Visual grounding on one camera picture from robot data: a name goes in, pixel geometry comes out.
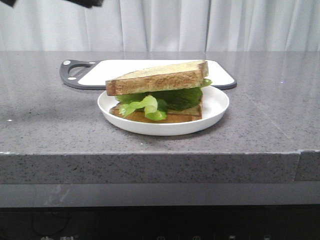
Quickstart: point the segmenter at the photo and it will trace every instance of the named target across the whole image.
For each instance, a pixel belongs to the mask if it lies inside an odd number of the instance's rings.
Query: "cutting board handle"
[[[78,81],[99,62],[100,61],[78,61],[78,60],[67,59],[61,63],[60,77],[62,81],[70,87],[73,87],[76,89],[93,89],[93,86],[85,86],[85,85],[79,84]],[[71,71],[75,68],[79,68],[80,70],[75,74],[71,74]]]

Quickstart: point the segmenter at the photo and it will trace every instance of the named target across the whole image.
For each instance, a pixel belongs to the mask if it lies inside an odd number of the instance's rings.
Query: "bread crust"
[[[184,123],[184,122],[191,122],[195,120],[200,120],[201,116],[194,116],[194,115],[181,115],[181,114],[170,114],[167,113],[167,118],[164,120],[154,121],[145,117],[145,112],[143,111],[135,111],[130,115],[123,117],[119,113],[119,109],[113,107],[110,109],[110,113],[115,115],[119,118],[135,121],[135,122],[142,122],[142,123],[151,123],[151,124],[173,124],[173,123]]]
[[[196,88],[203,84],[208,72],[206,60],[145,68],[106,81],[106,93],[117,96]]]

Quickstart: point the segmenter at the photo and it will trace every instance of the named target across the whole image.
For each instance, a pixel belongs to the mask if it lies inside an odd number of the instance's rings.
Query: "black handle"
[[[82,85],[79,80],[86,75],[92,68],[94,68],[100,61],[78,61],[78,60],[65,60],[60,66],[60,77],[64,84],[76,89],[90,89],[101,90],[101,86]],[[83,67],[81,72],[76,75],[70,75],[70,71],[74,68]]]

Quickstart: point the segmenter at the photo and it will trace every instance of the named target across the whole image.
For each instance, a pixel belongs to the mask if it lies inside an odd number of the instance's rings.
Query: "sandwich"
[[[107,80],[106,93],[119,103],[110,114],[144,123],[182,123],[202,119],[201,88],[212,82],[208,63],[195,60],[133,71]]]

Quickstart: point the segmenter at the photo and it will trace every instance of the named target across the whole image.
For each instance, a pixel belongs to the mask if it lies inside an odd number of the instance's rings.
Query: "dark object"
[[[91,8],[92,6],[101,7],[104,0],[67,0],[67,1],[81,5],[86,8]]]
[[[319,240],[319,217],[319,204],[0,208],[0,239]]]
[[[0,1],[13,7],[17,0],[0,0]],[[101,7],[104,0],[66,0],[66,1],[81,5],[86,8],[91,8],[93,6]]]
[[[13,7],[17,0],[0,0],[1,2],[8,4],[10,7]]]

